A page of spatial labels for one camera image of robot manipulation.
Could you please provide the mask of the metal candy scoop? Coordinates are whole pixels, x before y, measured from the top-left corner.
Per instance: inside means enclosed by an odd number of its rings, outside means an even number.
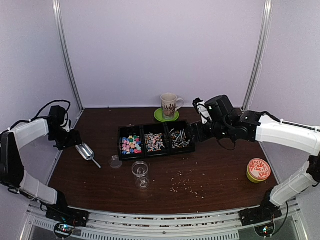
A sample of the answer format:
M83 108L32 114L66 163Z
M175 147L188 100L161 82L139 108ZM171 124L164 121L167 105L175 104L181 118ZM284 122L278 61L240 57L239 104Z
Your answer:
M82 144L76 145L75 148L86 161L92 161L99 169L102 168L95 160L94 151L86 143L83 142Z

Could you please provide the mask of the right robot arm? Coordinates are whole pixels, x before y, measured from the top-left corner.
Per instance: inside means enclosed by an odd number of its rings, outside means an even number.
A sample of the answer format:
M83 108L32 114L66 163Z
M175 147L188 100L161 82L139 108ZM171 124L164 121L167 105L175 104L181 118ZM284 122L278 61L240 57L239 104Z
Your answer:
M190 124L196 142L229 139L258 142L271 161L281 183L269 190L256 210L259 220L268 220L291 198L320 183L320 128L283 119L268 112L234 110L203 117Z

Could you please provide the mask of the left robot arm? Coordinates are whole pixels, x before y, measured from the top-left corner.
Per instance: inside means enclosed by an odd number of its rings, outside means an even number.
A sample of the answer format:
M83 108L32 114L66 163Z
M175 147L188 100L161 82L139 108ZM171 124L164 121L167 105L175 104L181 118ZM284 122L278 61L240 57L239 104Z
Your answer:
M25 150L39 139L48 138L63 151L83 144L80 132L61 117L45 116L23 121L0 135L0 183L15 194L37 200L51 208L61 222L72 218L65 194L47 186L26 167Z

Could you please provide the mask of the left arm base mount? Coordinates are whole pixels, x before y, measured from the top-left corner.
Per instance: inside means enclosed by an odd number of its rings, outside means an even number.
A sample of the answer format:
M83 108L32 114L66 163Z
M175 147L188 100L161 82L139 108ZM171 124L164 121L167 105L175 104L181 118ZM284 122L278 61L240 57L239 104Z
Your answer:
M65 223L73 227L86 227L89 219L89 212L67 207L59 209L56 206L46 206L45 217L56 222Z

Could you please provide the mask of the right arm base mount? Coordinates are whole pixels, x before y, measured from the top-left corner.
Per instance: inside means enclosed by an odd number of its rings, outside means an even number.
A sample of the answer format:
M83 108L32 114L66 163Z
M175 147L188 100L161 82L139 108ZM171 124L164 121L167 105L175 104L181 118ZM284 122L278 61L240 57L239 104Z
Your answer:
M256 225L282 216L279 207L258 206L241 210L239 218L242 226Z

